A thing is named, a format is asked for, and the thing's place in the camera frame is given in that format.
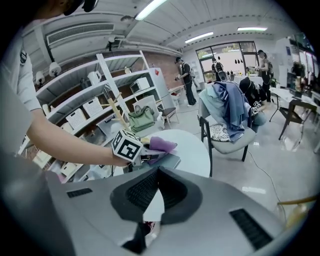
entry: purple cloth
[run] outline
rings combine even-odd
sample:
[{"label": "purple cloth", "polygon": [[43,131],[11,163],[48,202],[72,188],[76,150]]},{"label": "purple cloth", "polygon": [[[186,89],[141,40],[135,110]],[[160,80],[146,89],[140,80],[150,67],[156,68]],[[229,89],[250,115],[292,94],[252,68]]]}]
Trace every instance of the purple cloth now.
[{"label": "purple cloth", "polygon": [[[166,141],[163,138],[160,137],[151,137],[150,139],[150,150],[158,150],[158,151],[165,151],[167,154],[169,154],[172,150],[174,150],[177,147],[177,143],[171,142],[171,141]],[[156,163],[159,161],[162,157],[154,160],[150,160],[148,163],[150,165]]]}]

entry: person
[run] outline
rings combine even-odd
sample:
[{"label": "person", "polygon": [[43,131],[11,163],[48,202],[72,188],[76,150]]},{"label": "person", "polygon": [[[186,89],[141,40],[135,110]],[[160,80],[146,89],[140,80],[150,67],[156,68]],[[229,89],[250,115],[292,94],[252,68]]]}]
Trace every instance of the person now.
[{"label": "person", "polygon": [[224,71],[224,66],[216,60],[216,58],[212,58],[212,75],[215,75],[215,81],[221,82],[221,78],[219,76],[219,72]]},{"label": "person", "polygon": [[263,80],[262,88],[266,93],[266,101],[271,102],[271,92],[270,92],[270,63],[267,58],[267,54],[263,50],[258,51],[258,55],[261,59],[259,71]]},{"label": "person", "polygon": [[188,63],[185,63],[183,59],[177,57],[175,59],[175,64],[181,65],[182,75],[177,76],[175,80],[183,79],[185,85],[186,98],[188,100],[188,107],[191,107],[197,103],[194,94],[192,92],[192,77],[191,77],[191,69]]},{"label": "person", "polygon": [[[73,13],[82,3],[85,12],[97,5],[97,0],[46,0],[37,10],[34,20],[50,19]],[[111,148],[88,143],[52,124],[45,117],[36,97],[30,57],[23,50],[22,29],[8,47],[0,63],[0,84],[31,112],[31,125],[25,132],[31,142],[50,156],[76,164],[125,166],[127,162],[113,154]]]},{"label": "person", "polygon": [[256,86],[249,77],[241,80],[239,87],[250,106],[257,108],[258,113],[252,117],[253,122],[251,127],[251,129],[257,133],[259,126],[263,126],[267,121],[266,115],[263,112],[269,105],[267,102],[267,93],[261,85]]}]

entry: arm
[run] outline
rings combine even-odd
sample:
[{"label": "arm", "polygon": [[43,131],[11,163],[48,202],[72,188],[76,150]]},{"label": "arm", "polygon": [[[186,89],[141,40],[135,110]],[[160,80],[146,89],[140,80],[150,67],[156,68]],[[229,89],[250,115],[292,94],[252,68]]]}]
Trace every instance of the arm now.
[{"label": "arm", "polygon": [[185,78],[185,77],[188,76],[188,75],[189,75],[189,73],[184,73],[183,75],[180,76],[180,79],[183,79],[183,78]]},{"label": "arm", "polygon": [[42,151],[65,162],[85,165],[125,166],[127,162],[111,148],[77,138],[47,120],[41,109],[32,111],[33,122],[27,131],[30,140]]},{"label": "arm", "polygon": [[36,97],[29,56],[20,67],[17,94],[33,115],[26,134],[42,151],[56,159],[75,164],[126,165],[123,159],[113,154],[111,148],[85,142],[47,120]]},{"label": "arm", "polygon": [[261,104],[262,104],[262,106],[259,107],[259,109],[258,109],[259,112],[266,110],[269,106],[269,103],[266,100],[262,101]]}]

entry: round white table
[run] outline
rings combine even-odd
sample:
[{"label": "round white table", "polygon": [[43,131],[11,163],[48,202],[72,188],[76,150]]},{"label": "round white table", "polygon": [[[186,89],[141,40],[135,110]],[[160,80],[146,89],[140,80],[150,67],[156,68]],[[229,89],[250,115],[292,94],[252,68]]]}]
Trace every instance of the round white table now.
[{"label": "round white table", "polygon": [[[177,143],[172,155],[180,157],[181,162],[176,170],[209,177],[210,158],[205,145],[193,134],[178,129],[162,130],[155,132],[147,138],[160,137],[166,141]],[[165,212],[164,200],[158,190],[149,207],[143,214],[143,220],[148,222],[161,221],[161,215]]]},{"label": "round white table", "polygon": [[[246,76],[235,76],[234,77],[234,82],[236,82],[238,85],[240,84],[241,80],[245,79]],[[254,82],[255,84],[258,84],[258,85],[263,85],[264,81],[262,79],[262,77],[260,76],[249,76],[249,79]]]}]

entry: ceiling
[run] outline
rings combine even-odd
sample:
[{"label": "ceiling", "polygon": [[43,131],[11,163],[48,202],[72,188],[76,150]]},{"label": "ceiling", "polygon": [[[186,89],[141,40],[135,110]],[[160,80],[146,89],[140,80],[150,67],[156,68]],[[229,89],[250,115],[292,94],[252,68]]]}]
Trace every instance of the ceiling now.
[{"label": "ceiling", "polygon": [[[119,41],[116,50],[146,50],[170,55],[200,48],[203,38],[186,44],[185,40],[213,32],[215,41],[248,39],[277,40],[298,32],[286,12],[271,0],[167,0],[144,21],[134,18],[121,21],[123,16],[134,17],[149,0],[99,0],[90,13],[79,8],[72,15],[49,20],[35,20],[23,34],[24,47],[29,53],[33,73],[47,71],[54,60],[60,64],[88,55],[109,51],[110,35]],[[112,23],[113,31],[90,32],[48,46],[47,35],[70,26],[86,23]],[[238,27],[268,27],[265,32],[239,33]]]}]

